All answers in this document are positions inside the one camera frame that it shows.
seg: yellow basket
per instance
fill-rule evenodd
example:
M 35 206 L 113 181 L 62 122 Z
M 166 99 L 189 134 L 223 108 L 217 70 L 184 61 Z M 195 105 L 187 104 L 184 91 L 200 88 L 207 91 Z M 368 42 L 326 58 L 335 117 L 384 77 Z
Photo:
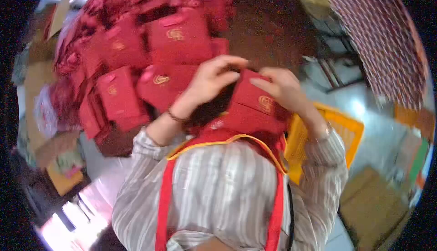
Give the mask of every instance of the yellow basket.
M 322 116 L 331 123 L 331 126 L 343 139 L 346 148 L 346 163 L 349 168 L 363 136 L 364 124 L 334 108 L 320 103 L 314 103 L 314 106 L 319 110 Z M 299 184 L 299 178 L 302 174 L 302 163 L 306 160 L 304 148 L 307 140 L 308 133 L 303 121 L 298 115 L 293 115 L 290 121 L 284 157 L 289 165 L 288 176 L 297 184 Z

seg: gold logo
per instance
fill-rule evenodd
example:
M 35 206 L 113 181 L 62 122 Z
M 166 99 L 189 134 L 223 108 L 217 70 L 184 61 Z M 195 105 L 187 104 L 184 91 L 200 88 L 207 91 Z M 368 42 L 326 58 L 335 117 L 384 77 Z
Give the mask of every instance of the gold logo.
M 125 48 L 124 44 L 119 42 L 119 41 L 112 43 L 112 49 L 114 49 L 114 50 L 121 51 L 124 48 Z
M 270 113 L 273 107 L 273 99 L 268 96 L 261 95 L 258 98 L 258 104 L 264 112 Z
M 157 85 L 168 82 L 170 80 L 170 77 L 168 76 L 155 76 L 155 78 L 153 79 L 153 82 Z
M 185 37 L 182 35 L 182 30 L 179 28 L 168 30 L 167 37 L 172 38 L 174 41 L 185 39 Z
M 117 94 L 117 89 L 115 88 L 115 86 L 114 85 L 110 85 L 109 87 L 108 87 L 108 93 L 110 94 L 110 95 L 116 95 Z

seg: red apron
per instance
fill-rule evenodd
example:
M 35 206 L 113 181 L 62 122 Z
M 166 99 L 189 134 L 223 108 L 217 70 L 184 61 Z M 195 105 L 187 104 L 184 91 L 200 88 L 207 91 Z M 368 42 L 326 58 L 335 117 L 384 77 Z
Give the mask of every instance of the red apron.
M 270 216 L 269 225 L 267 228 L 267 241 L 265 250 L 276 251 L 281 235 L 282 214 L 284 209 L 284 190 L 283 190 L 283 175 L 287 174 L 287 170 L 282 162 L 278 159 L 278 149 L 281 145 L 269 148 L 263 141 L 249 136 L 247 134 L 238 134 L 237 132 L 227 129 L 207 130 L 201 133 L 198 137 L 191 139 L 178 147 L 167 157 L 167 166 L 163 173 L 163 180 L 160 192 L 160 201 L 158 208 L 158 221 L 156 227 L 155 251 L 166 251 L 167 241 L 171 238 L 172 233 L 167 230 L 167 217 L 169 206 L 172 197 L 173 185 L 173 170 L 178 157 L 193 148 L 209 145 L 229 144 L 238 139 L 245 139 L 251 144 L 256 145 L 258 152 L 269 159 L 275 166 L 277 171 L 277 186 L 274 198 L 273 211 Z M 278 144 L 283 144 L 284 138 L 278 139 Z

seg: red strap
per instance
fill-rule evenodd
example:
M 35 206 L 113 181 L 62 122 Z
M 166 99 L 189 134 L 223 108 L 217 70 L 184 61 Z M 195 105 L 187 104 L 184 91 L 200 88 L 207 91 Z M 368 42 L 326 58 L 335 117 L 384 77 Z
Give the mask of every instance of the red strap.
M 155 251 L 167 250 L 167 218 L 171 202 L 173 170 L 176 160 L 168 161 L 165 168 L 158 207 L 158 223 L 156 227 Z M 276 171 L 277 186 L 274 199 L 273 211 L 267 228 L 267 241 L 265 251 L 276 251 L 281 235 L 282 214 L 284 211 L 284 182 L 281 172 Z
M 276 251 L 281 236 L 282 214 L 284 212 L 284 181 L 281 172 L 276 171 L 277 185 L 273 211 L 267 228 L 266 251 Z
M 167 218 L 171 202 L 173 169 L 176 160 L 168 161 L 163 174 L 160 192 L 160 203 L 158 206 L 158 223 L 156 226 L 155 251 L 167 250 Z

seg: wrist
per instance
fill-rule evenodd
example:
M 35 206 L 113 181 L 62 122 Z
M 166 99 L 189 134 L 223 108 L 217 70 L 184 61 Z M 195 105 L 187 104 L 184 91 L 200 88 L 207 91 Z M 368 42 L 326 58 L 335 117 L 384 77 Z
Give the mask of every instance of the wrist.
M 194 110 L 199 106 L 194 97 L 184 92 L 181 94 L 173 105 L 169 108 L 175 117 L 188 119 Z
M 319 139 L 325 137 L 329 128 L 328 123 L 311 102 L 298 115 L 305 124 L 311 138 Z

